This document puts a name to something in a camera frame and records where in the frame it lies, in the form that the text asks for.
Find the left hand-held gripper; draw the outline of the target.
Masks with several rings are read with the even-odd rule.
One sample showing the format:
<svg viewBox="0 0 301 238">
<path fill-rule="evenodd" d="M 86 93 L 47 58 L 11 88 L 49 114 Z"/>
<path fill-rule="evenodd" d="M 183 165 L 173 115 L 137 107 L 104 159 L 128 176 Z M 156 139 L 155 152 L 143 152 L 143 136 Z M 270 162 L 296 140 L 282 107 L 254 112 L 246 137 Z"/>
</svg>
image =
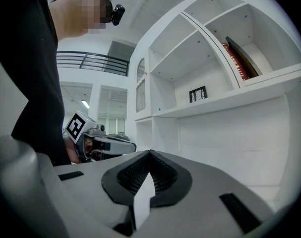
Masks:
<svg viewBox="0 0 301 238">
<path fill-rule="evenodd" d="M 105 126 L 92 120 L 88 115 L 76 111 L 65 128 L 65 147 L 72 162 L 90 162 L 91 156 L 84 153 L 84 137 L 94 139 L 94 151 L 105 154 L 129 154 L 136 151 L 136 144 L 105 136 Z"/>
</svg>

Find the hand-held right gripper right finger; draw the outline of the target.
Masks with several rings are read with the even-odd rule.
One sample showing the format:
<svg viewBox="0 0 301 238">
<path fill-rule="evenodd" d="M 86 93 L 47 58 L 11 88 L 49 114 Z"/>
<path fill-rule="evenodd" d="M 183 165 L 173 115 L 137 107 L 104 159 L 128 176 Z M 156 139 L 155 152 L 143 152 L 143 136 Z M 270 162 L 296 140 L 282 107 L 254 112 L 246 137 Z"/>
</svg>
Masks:
<svg viewBox="0 0 301 238">
<path fill-rule="evenodd" d="M 242 237 L 243 231 L 220 199 L 225 193 L 233 193 L 261 222 L 273 216 L 261 197 L 226 172 L 177 155 L 162 155 L 190 172 L 192 186 L 178 204 L 151 209 L 136 238 Z"/>
</svg>

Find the person's left hand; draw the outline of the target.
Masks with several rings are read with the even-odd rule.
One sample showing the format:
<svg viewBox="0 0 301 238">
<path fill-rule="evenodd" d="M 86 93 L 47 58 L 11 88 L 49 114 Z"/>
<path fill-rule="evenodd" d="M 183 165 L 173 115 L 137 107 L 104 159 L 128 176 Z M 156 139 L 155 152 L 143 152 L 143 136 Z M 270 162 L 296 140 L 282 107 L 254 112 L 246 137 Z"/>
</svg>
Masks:
<svg viewBox="0 0 301 238">
<path fill-rule="evenodd" d="M 86 156 L 92 155 L 93 150 L 93 138 L 92 137 L 84 137 L 84 153 Z"/>
</svg>

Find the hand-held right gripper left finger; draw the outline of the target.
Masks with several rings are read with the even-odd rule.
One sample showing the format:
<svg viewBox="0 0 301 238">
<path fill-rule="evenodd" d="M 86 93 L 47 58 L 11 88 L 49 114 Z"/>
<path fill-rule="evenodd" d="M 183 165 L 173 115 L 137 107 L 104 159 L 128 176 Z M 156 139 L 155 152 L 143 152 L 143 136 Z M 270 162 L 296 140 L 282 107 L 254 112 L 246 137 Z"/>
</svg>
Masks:
<svg viewBox="0 0 301 238">
<path fill-rule="evenodd" d="M 124 222 L 129 208 L 116 204 L 109 198 L 102 188 L 102 176 L 107 170 L 139 154 L 140 152 L 134 152 L 98 162 L 56 166 L 55 171 L 58 175 L 75 171 L 82 172 L 84 175 L 64 180 L 62 184 L 75 199 L 76 205 L 88 213 L 93 220 L 113 228 Z M 137 194 L 133 196 L 133 217 L 137 228 L 140 228 L 150 215 L 151 197 L 152 179 L 148 174 Z"/>
</svg>

